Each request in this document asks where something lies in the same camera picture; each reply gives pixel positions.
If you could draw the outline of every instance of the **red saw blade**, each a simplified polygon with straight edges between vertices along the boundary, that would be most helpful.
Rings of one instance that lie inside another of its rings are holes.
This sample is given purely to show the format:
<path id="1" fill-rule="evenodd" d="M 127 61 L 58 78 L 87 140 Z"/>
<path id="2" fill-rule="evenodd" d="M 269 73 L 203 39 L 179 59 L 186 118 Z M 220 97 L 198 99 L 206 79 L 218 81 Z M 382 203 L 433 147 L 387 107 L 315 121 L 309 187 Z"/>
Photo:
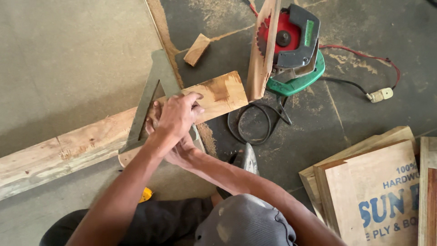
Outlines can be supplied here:
<path id="1" fill-rule="evenodd" d="M 270 18 L 271 17 L 269 16 L 268 18 L 264 19 L 264 22 L 261 23 L 261 26 L 259 27 L 258 32 L 257 32 L 258 49 L 259 49 L 259 51 L 261 51 L 261 54 L 264 57 L 266 56 L 267 38 L 269 35 Z M 278 20 L 278 24 L 277 24 L 277 33 L 280 31 L 287 31 L 290 34 L 291 41 L 285 47 L 279 46 L 275 41 L 275 47 L 274 47 L 275 56 L 277 56 L 280 51 L 294 50 L 294 49 L 297 49 L 299 47 L 301 29 L 298 26 L 296 26 L 295 24 L 290 23 L 288 21 L 289 18 L 290 18 L 290 14 L 288 14 L 287 12 L 281 12 L 279 14 L 279 20 Z"/>

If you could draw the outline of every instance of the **gray cap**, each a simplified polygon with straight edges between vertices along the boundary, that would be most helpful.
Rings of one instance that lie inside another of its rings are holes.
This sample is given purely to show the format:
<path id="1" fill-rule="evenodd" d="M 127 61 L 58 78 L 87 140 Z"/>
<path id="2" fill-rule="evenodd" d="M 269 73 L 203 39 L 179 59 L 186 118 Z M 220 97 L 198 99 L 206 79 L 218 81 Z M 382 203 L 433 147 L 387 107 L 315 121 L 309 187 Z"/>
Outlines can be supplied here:
<path id="1" fill-rule="evenodd" d="M 241 194 L 217 204 L 197 228 L 194 245 L 292 246 L 295 240 L 295 231 L 278 209 Z"/>

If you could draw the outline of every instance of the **leg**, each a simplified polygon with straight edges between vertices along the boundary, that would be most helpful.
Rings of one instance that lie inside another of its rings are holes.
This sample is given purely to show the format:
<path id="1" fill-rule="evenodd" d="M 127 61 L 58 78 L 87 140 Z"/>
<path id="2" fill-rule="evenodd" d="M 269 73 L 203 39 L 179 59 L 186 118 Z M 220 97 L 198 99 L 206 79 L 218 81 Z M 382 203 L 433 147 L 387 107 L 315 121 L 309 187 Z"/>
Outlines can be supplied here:
<path id="1" fill-rule="evenodd" d="M 161 244 L 194 238 L 197 226 L 212 208 L 210 197 L 140 203 L 120 245 Z M 44 234 L 40 246 L 65 245 L 87 211 L 78 210 L 57 221 Z"/>

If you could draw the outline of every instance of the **red wire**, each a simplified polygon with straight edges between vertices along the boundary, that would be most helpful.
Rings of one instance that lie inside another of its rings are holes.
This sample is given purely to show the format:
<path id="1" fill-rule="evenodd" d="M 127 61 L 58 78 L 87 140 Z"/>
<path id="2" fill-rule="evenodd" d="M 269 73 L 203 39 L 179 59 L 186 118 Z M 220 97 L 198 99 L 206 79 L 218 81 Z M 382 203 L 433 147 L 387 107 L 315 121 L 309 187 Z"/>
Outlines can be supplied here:
<path id="1" fill-rule="evenodd" d="M 389 58 L 381 58 L 381 57 L 375 57 L 375 56 L 368 56 L 368 55 L 364 55 L 363 53 L 360 53 L 360 52 L 358 52 L 358 51 L 355 51 L 355 50 L 353 50 L 353 49 L 349 49 L 349 48 L 347 48 L 347 47 L 345 47 L 345 46 L 340 46 L 340 45 L 320 45 L 319 46 L 319 49 L 321 49 L 321 48 L 336 48 L 336 49 L 344 49 L 344 50 L 347 50 L 347 51 L 349 51 L 349 52 L 352 52 L 352 53 L 354 53 L 355 55 L 358 55 L 358 56 L 362 56 L 362 57 L 367 57 L 367 58 L 373 58 L 373 59 L 378 59 L 378 60 L 382 60 L 382 61 L 385 61 L 385 62 L 388 62 L 388 63 L 390 63 L 395 69 L 396 69 L 396 73 L 397 73 L 397 79 L 396 79 L 396 83 L 395 83 L 395 85 L 392 87 L 392 89 L 394 89 L 397 85 L 398 85 L 398 82 L 399 82 L 399 80 L 401 79 L 401 71 L 399 70 L 399 68 L 389 59 Z"/>
<path id="2" fill-rule="evenodd" d="M 250 9 L 253 11 L 253 13 L 255 14 L 255 16 L 258 17 L 258 12 L 257 12 L 257 10 L 255 9 L 255 7 L 253 7 L 252 4 L 249 4 L 249 7 L 250 7 Z"/>

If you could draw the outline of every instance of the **circular saw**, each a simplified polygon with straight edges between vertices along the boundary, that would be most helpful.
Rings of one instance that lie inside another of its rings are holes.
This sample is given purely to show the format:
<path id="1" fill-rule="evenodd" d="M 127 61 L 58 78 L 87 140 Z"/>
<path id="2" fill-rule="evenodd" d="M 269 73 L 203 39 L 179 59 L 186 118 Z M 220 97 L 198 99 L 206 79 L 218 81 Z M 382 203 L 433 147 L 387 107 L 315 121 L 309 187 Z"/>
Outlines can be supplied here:
<path id="1" fill-rule="evenodd" d="M 271 21 L 271 16 L 265 18 L 257 32 L 258 50 L 264 58 Z M 322 76 L 325 62 L 319 51 L 319 29 L 320 20 L 304 8 L 291 4 L 281 9 L 267 90 L 289 96 Z M 275 80 L 281 73 L 287 73 L 290 80 L 285 83 Z"/>

